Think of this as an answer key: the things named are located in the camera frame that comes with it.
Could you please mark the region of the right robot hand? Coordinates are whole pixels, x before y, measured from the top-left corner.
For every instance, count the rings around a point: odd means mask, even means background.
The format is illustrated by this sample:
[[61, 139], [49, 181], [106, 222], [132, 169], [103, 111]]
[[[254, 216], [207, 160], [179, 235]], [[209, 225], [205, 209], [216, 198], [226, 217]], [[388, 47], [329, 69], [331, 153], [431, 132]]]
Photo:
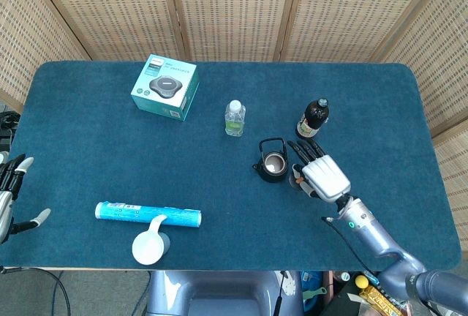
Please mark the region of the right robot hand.
[[351, 183], [333, 158], [326, 154], [317, 142], [313, 139], [288, 140], [287, 145], [302, 161], [302, 164], [292, 165], [289, 182], [293, 188], [326, 203], [346, 200]]

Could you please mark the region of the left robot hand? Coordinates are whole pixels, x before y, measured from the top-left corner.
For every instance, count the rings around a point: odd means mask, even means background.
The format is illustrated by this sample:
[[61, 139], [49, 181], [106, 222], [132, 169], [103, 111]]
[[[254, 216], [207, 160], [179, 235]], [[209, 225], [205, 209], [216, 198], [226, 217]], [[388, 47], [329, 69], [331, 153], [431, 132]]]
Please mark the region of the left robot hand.
[[46, 208], [29, 221], [15, 223], [13, 206], [18, 199], [23, 177], [33, 162], [33, 157], [21, 154], [1, 164], [1, 244], [4, 244], [11, 235], [39, 227], [51, 213], [51, 210]]

